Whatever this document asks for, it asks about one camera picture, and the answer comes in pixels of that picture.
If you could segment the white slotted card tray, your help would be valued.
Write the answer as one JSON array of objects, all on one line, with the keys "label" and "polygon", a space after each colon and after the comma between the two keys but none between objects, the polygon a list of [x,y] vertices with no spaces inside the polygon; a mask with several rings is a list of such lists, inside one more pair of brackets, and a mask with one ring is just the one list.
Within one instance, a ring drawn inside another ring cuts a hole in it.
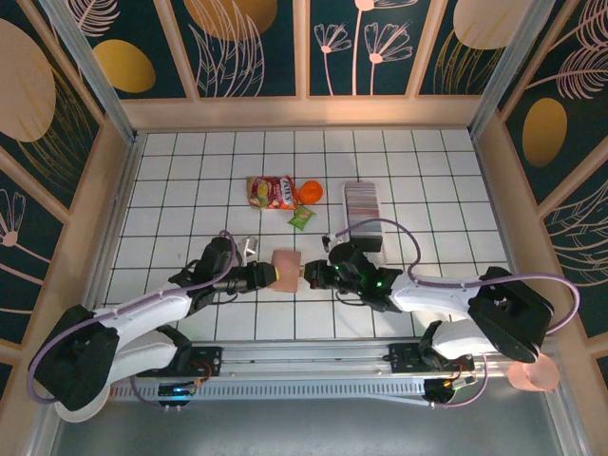
[{"label": "white slotted card tray", "polygon": [[352,227],[348,238],[375,265],[387,263],[384,229],[378,220],[380,205],[376,185],[370,181],[347,181],[343,186],[346,224]]}]

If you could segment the stack of colourful cards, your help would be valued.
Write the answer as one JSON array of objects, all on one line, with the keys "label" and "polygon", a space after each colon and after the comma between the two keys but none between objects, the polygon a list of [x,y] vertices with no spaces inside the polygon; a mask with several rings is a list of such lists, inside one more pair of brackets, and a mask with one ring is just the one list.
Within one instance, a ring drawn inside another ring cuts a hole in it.
[{"label": "stack of colourful cards", "polygon": [[344,186],[347,222],[353,236],[382,236],[376,185],[369,181],[348,181]]}]

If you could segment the green snack packet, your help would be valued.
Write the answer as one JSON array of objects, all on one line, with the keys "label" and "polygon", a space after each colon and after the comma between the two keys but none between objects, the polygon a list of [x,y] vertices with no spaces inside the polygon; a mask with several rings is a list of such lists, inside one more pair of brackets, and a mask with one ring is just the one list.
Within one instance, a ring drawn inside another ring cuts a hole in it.
[{"label": "green snack packet", "polygon": [[288,221],[297,230],[303,232],[307,225],[316,217],[316,213],[305,206],[299,206]]}]

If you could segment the orange fruit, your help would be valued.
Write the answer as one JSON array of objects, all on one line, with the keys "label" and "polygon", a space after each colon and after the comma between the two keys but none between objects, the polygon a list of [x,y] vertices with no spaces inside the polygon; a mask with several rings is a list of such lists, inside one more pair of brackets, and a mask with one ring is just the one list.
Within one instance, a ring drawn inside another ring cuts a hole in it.
[{"label": "orange fruit", "polygon": [[299,202],[304,205],[316,204],[321,201],[323,196],[323,187],[316,180],[308,180],[298,189]]}]

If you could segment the orange fruit candy bag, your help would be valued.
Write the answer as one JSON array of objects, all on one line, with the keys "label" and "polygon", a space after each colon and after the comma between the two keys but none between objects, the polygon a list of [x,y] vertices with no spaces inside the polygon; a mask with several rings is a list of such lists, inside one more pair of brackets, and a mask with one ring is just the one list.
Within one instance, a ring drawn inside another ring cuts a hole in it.
[{"label": "orange fruit candy bag", "polygon": [[294,180],[288,176],[246,178],[247,200],[258,209],[295,210],[299,201]]}]

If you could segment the black controller board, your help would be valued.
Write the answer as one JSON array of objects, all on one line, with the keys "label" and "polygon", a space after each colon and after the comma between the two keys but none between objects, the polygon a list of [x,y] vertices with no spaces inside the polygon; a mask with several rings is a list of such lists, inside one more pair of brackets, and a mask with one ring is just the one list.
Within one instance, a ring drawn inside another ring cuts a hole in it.
[{"label": "black controller board", "polygon": [[197,392],[194,381],[161,383],[158,387],[159,405],[165,411],[181,411]]},{"label": "black controller board", "polygon": [[470,401],[453,403],[456,392],[475,383],[476,380],[473,376],[426,379],[424,381],[422,397],[433,408],[439,406],[444,409],[461,408],[468,405]]}]

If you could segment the pink translucent cup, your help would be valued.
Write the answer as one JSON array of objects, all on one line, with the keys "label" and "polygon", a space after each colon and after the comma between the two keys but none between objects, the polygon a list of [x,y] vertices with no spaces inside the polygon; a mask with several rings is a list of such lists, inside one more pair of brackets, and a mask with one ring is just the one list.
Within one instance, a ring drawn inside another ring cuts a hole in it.
[{"label": "pink translucent cup", "polygon": [[514,362],[506,377],[517,390],[547,392],[559,385],[561,373],[555,361],[541,353],[534,363]]}]

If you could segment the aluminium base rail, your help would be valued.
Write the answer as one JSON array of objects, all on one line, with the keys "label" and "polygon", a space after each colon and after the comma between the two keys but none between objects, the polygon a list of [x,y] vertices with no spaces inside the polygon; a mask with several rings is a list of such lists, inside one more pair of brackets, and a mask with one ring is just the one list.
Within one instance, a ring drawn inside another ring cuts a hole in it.
[{"label": "aluminium base rail", "polygon": [[228,400],[372,399],[443,409],[433,408],[423,399],[426,379],[473,376],[476,383],[459,389],[453,399],[453,403],[469,400],[471,404],[486,391],[490,378],[507,380],[506,372],[515,362],[497,353],[477,354],[470,355],[475,371],[392,373],[383,356],[395,343],[418,344],[408,338],[196,343],[192,349],[223,348],[218,377],[192,376],[188,364],[179,370],[153,370],[114,383],[109,397],[160,407],[159,384],[194,381],[198,389],[188,405]]}]

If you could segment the aluminium frame post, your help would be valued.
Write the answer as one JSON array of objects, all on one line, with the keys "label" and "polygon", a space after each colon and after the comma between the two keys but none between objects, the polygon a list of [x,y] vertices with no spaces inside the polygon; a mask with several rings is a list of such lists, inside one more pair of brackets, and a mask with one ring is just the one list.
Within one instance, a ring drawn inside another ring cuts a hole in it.
[{"label": "aluminium frame post", "polygon": [[469,136],[481,138],[498,103],[533,47],[555,0],[480,0],[474,18],[475,38],[469,43],[502,54],[494,67],[468,126]]},{"label": "aluminium frame post", "polygon": [[105,76],[89,43],[110,30],[121,12],[118,0],[35,0],[43,11],[51,34],[66,53],[77,75],[127,143],[132,144],[136,132],[127,119],[115,88]]}]

